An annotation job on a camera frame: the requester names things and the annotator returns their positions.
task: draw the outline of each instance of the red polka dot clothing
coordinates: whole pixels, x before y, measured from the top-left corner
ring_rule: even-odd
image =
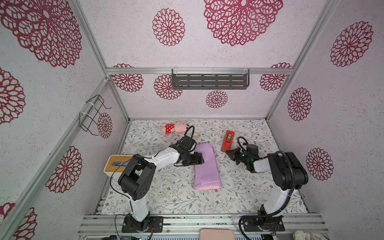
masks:
[[[172,133],[171,130],[175,128],[175,124],[167,124],[165,125],[166,128],[166,134]]]

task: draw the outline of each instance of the purple cloth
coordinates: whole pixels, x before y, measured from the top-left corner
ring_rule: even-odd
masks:
[[[195,165],[194,189],[220,189],[220,175],[218,173],[215,151],[212,144],[199,144],[196,146],[195,152],[200,152],[203,155],[204,163],[201,165]]]

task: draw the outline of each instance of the pink stuffed animal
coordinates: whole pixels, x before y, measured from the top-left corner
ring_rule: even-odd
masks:
[[[187,130],[187,124],[183,121],[175,122],[174,124],[165,124],[163,123],[163,126],[161,130],[165,134],[170,134],[170,133],[184,133]]]

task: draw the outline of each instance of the red medallion pattern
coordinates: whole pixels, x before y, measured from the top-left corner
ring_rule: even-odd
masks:
[[[205,98],[206,104],[211,108],[220,108],[227,103],[227,100],[227,94],[221,90],[214,90]]]
[[[221,43],[254,41],[276,20],[283,0],[204,0],[207,28]]]
[[[4,221],[5,217],[8,215],[8,213],[11,211],[14,205],[15,205],[14,202],[7,202],[6,204],[0,206],[0,225]]]
[[[0,125],[18,118],[25,106],[25,95],[19,81],[0,68]]]
[[[32,237],[35,235],[35,230],[37,227],[37,221],[36,221],[37,214],[35,213],[35,208],[31,207],[29,209],[28,215],[24,217],[21,225],[19,228],[17,228],[15,234],[13,235],[15,237],[14,240],[31,240]]]
[[[307,89],[294,90],[288,101],[289,116],[295,121],[303,120],[310,112],[311,104],[311,95]]]
[[[80,57],[80,29],[66,0],[2,0],[0,17],[40,61],[66,68]]]
[[[183,93],[183,90],[173,89],[172,76],[169,74],[158,76],[153,87],[157,95],[168,100],[178,98]]]
[[[114,68],[133,68],[129,64],[117,64]],[[117,87],[127,92],[139,91],[143,86],[143,78],[141,74],[117,74],[112,75],[112,80]]]
[[[289,63],[278,63],[272,66],[273,68],[290,68]],[[264,74],[260,78],[260,86],[268,91],[279,89],[283,84],[287,75],[285,74]]]
[[[324,149],[312,149],[307,155],[306,162],[308,171],[318,180],[327,180],[333,174],[333,161]]]
[[[112,133],[112,119],[108,113],[102,113],[97,121],[97,130],[102,138],[108,138]]]
[[[372,26],[360,21],[344,29],[331,49],[331,61],[338,67],[351,65],[361,58],[372,42]]]
[[[83,167],[82,161],[79,150],[70,146],[45,186],[50,192],[68,191],[79,179]]]
[[[153,33],[165,46],[174,46],[184,37],[184,22],[175,10],[164,8],[158,11],[152,23]]]

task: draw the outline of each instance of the red spirit level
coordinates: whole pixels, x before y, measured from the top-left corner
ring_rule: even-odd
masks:
[[[233,142],[234,137],[235,137],[235,133],[228,130],[227,133],[225,134],[223,146],[221,147],[222,152],[225,152],[227,150],[231,150],[231,146],[232,146],[232,142]]]

